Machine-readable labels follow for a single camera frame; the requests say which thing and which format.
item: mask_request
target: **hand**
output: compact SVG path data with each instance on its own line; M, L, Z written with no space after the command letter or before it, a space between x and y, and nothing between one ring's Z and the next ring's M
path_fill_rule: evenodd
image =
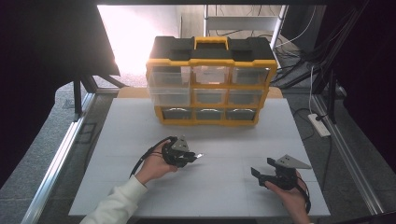
M162 148L163 144L158 145L153 153L151 153L143 162L143 166L139 172L134 176L136 179L145 185L152 179L157 179L169 172L176 172L177 167L169 165L163 160Z
M306 185L301 179L298 179L298 185L303 190L306 190ZM305 211L305 199L299 190L296 188L283 190L269 181L265 181L265 186L280 197L295 224L310 223L308 214Z

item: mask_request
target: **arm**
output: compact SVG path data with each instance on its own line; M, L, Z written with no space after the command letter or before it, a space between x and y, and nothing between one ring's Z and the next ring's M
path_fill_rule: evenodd
M299 179L298 184L302 189L306 190L306 186L302 180ZM283 190L268 181L265 181L265 186L280 197L295 224L311 223L305 211L305 199L300 191L297 189Z
M96 209L80 222L86 223L126 223L137 209L137 203L147 188L144 186L152 179L157 179L169 172L175 172L176 166L167 164L161 154L163 144L157 146L148 156L142 168L125 184L111 190Z

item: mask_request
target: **white table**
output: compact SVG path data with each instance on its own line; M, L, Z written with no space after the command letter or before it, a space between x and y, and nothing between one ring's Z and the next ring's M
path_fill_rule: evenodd
M273 175L289 154L310 164L286 99L267 99L256 126L166 126L150 99L114 99L69 215L90 213L111 188L124 183L148 148L169 135L186 136L205 155L176 173L147 184L136 217L285 217L281 201L260 187L254 167ZM299 170L311 193L310 216L328 216L313 170Z

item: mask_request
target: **white sleeve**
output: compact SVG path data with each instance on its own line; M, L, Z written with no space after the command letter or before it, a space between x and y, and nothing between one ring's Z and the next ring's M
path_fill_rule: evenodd
M80 223L117 223L125 224L137 209L137 203L147 188L134 176L125 184L113 188L110 194L99 202L96 209Z

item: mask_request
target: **power strip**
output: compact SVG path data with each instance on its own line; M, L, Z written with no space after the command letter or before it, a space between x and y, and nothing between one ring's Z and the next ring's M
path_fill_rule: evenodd
M320 137L327 137L330 136L329 130L327 130L326 126L324 126L321 120L316 120L317 114L310 114L308 115L309 120L314 125L315 129L318 131Z

